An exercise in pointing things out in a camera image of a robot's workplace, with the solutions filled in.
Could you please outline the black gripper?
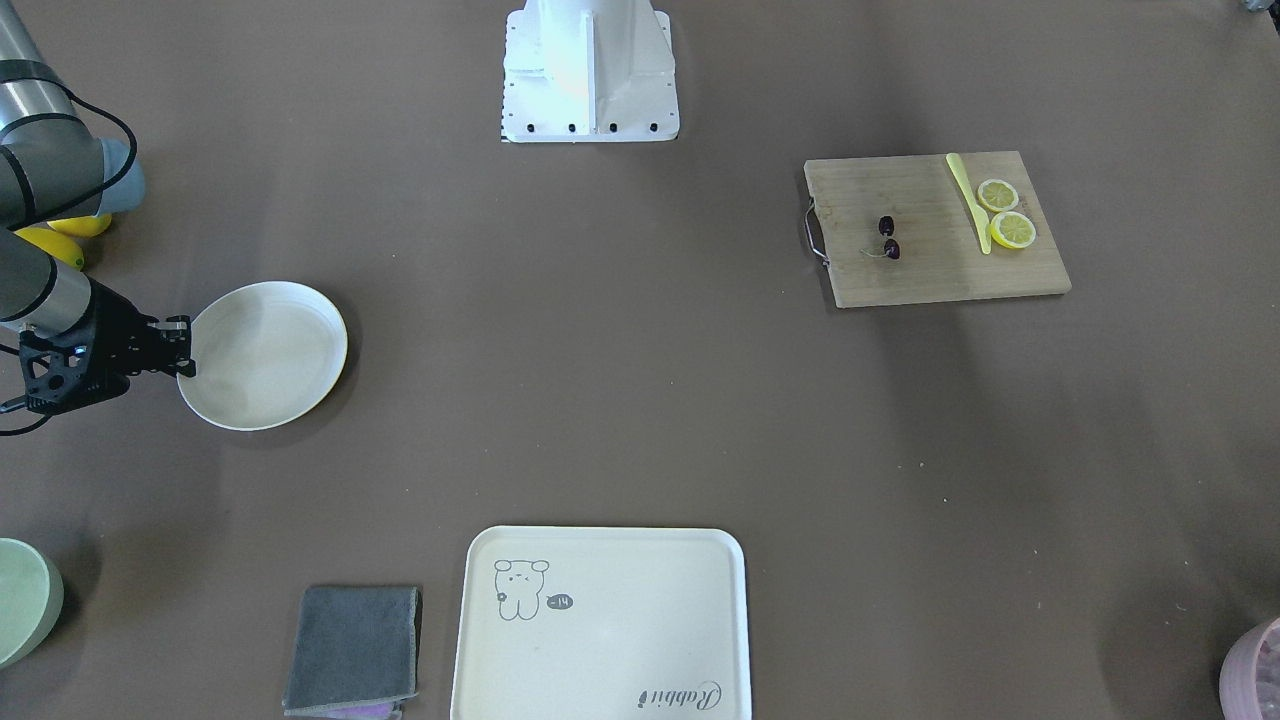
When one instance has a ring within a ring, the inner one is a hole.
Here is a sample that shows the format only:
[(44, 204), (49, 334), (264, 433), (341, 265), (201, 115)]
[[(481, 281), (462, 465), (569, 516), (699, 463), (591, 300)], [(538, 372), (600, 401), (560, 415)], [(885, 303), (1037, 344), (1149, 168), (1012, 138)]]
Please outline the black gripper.
[(18, 331), (24, 406), (42, 416), (72, 413), (128, 391), (142, 372), (195, 378), (189, 315), (163, 320), (97, 281), (82, 316), (59, 333), (33, 322)]

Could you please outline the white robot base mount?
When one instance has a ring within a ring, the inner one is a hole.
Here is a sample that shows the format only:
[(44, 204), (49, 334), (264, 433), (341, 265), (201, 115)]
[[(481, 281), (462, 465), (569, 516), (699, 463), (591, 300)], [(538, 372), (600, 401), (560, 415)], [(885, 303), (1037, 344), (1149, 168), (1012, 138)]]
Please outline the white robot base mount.
[(649, 1), (526, 1), (506, 17), (503, 72), (504, 142), (678, 137), (671, 18)]

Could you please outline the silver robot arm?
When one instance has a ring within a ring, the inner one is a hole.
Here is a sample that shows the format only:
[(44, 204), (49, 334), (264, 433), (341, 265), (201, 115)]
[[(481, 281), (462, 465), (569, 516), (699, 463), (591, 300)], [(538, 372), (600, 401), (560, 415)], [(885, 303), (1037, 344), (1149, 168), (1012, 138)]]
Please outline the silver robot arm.
[(50, 220), (136, 209), (146, 191), (132, 129), (95, 136), (77, 96), (45, 61), (10, 3), (1, 5), (1, 323), (3, 351), (19, 363), (22, 391), (4, 413), (46, 421), (116, 398), (136, 375), (193, 378), (192, 320), (156, 318), (20, 237)]

